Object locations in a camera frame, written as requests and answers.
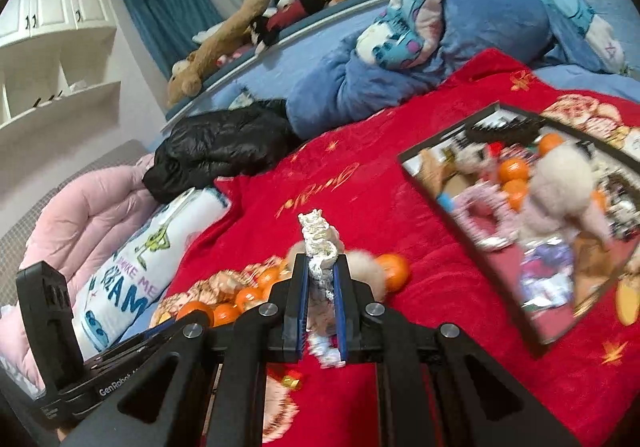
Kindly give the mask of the blue bed sheet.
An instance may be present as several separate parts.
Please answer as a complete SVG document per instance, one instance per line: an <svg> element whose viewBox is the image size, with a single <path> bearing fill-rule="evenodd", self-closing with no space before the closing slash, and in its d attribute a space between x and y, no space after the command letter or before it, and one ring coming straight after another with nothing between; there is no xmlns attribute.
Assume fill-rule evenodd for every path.
<svg viewBox="0 0 640 447"><path fill-rule="evenodd" d="M285 103L312 138L437 88L477 54L623 74L612 26L586 0L390 0L298 81Z"/></svg>

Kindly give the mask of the black red plush toy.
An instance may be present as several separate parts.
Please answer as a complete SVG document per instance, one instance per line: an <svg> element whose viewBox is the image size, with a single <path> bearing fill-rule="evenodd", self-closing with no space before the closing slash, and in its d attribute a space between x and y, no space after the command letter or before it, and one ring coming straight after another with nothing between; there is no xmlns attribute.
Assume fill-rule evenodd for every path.
<svg viewBox="0 0 640 447"><path fill-rule="evenodd" d="M285 28L346 0L275 0L276 5L250 22L250 35L259 55L276 44Z"/></svg>

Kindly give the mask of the beige fluffy pompom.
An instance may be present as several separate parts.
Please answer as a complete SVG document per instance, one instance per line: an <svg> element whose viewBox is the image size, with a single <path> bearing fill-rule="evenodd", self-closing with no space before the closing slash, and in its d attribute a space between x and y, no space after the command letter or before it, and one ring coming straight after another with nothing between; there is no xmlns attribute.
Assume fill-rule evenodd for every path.
<svg viewBox="0 0 640 447"><path fill-rule="evenodd" d="M386 274L375 257L368 251L350 250L346 259L352 279L366 283L376 302L383 302L386 297Z"/></svg>

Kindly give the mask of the black puffer jacket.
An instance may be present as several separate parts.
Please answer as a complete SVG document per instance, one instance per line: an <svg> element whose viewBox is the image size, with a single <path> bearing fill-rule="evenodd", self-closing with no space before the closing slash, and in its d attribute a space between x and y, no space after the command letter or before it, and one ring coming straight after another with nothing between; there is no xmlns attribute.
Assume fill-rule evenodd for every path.
<svg viewBox="0 0 640 447"><path fill-rule="evenodd" d="M253 176L273 169L302 144L284 100L204 112L180 120L155 150L143 184L160 204L217 178Z"/></svg>

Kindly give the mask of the blue fleece blanket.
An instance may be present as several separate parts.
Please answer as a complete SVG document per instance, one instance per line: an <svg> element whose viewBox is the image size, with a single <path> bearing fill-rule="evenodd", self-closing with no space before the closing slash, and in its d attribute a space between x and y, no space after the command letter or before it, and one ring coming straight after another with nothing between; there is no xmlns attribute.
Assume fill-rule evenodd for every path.
<svg viewBox="0 0 640 447"><path fill-rule="evenodd" d="M496 48L521 63L544 55L552 39L541 0L444 0L445 30L434 54L416 68L390 71L356 53L357 33L298 81L286 100L295 134L310 140L435 89L475 55Z"/></svg>

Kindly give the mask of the brown plush dog toy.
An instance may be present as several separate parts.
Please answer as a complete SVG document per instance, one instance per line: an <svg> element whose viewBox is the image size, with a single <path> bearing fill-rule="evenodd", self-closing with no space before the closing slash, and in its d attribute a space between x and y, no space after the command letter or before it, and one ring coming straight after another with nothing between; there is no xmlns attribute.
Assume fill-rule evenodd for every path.
<svg viewBox="0 0 640 447"><path fill-rule="evenodd" d="M168 81L168 108L177 105L184 97L193 98L201 92L204 81L218 70L218 59L232 54L245 43L250 22L267 9L270 1L243 0L241 7L189 55L186 66Z"/></svg>

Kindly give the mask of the Stitch cartoon quilt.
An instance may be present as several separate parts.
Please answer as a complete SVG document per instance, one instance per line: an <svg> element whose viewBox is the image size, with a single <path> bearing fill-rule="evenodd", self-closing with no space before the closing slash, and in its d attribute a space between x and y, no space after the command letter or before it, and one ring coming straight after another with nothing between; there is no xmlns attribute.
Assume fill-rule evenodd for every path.
<svg viewBox="0 0 640 447"><path fill-rule="evenodd" d="M586 0L541 0L570 23L600 60L604 70L620 74L625 55L612 26ZM357 39L356 53L366 63L387 70L424 64L435 53L444 32L442 0L390 0Z"/></svg>

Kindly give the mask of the white wall shelf cabinet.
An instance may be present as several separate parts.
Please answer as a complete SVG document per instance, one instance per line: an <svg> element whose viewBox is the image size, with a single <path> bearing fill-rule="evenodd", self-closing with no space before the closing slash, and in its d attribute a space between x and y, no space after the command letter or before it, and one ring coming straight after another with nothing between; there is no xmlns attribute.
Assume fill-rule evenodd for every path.
<svg viewBox="0 0 640 447"><path fill-rule="evenodd" d="M111 100L110 0L9 0L1 12L1 145Z"/></svg>

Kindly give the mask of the white knitted scrunchie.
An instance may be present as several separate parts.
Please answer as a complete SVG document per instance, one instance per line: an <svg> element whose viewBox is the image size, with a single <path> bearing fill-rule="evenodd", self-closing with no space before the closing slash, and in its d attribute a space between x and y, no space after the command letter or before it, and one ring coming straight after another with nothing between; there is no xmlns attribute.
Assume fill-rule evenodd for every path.
<svg viewBox="0 0 640 447"><path fill-rule="evenodd" d="M307 343L322 369L342 368L345 362L333 340L337 337L333 267L344 252L340 233L319 209L298 215L304 238L309 278Z"/></svg>

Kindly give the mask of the black storage tray box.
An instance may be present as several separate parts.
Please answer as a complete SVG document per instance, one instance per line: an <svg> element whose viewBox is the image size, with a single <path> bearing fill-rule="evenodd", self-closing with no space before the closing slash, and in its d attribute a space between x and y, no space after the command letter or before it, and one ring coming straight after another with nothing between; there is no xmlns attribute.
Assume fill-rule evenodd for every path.
<svg viewBox="0 0 640 447"><path fill-rule="evenodd" d="M525 332L548 345L596 304L639 248L633 128L494 103L401 152L399 163L480 259Z"/></svg>

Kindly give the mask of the mandarin beside pompom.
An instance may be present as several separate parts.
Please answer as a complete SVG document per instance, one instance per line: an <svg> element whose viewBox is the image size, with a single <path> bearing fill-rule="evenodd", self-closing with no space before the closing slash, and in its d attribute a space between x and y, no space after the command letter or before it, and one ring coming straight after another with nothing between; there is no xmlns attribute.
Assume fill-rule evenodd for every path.
<svg viewBox="0 0 640 447"><path fill-rule="evenodd" d="M375 259L385 273L385 288L394 293L404 288L410 276L409 262L400 254L381 254Z"/></svg>

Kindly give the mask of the red bear print blanket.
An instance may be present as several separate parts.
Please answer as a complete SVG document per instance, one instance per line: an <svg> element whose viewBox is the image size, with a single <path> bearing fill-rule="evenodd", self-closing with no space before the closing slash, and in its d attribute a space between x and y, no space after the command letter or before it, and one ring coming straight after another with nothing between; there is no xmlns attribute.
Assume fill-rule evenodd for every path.
<svg viewBox="0 0 640 447"><path fill-rule="evenodd" d="M168 291L285 255L302 237L299 215L319 209L347 249L409 262L407 285L388 300L393 308L424 326L456 323L582 445L606 445L639 393L638 327L620 323L607 295L544 355L533 355L506 301L398 162L404 150L490 104L540 112L561 97L572 102L573 119L604 103L616 120L639 121L638 105L618 93L555 88L514 59L484 52L431 93L324 133L264 174L221 182L231 212L192 243Z"/></svg>

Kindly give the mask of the white printed towel roll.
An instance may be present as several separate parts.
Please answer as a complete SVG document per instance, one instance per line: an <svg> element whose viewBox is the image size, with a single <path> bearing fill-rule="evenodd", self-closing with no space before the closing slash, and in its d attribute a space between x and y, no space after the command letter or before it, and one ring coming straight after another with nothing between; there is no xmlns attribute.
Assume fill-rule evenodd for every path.
<svg viewBox="0 0 640 447"><path fill-rule="evenodd" d="M191 188L150 217L77 294L72 325L83 359L112 345L170 285L191 243L222 220L232 201L215 187Z"/></svg>

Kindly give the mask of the pink quilt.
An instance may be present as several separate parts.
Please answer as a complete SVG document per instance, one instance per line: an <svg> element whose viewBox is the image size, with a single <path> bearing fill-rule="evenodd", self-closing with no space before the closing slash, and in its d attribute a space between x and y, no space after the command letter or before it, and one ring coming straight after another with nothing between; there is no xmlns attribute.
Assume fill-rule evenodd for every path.
<svg viewBox="0 0 640 447"><path fill-rule="evenodd" d="M133 166L91 171L63 187L42 209L18 268L49 264L65 277L68 295L75 300L157 208L142 182L153 162L147 154Z"/></svg>

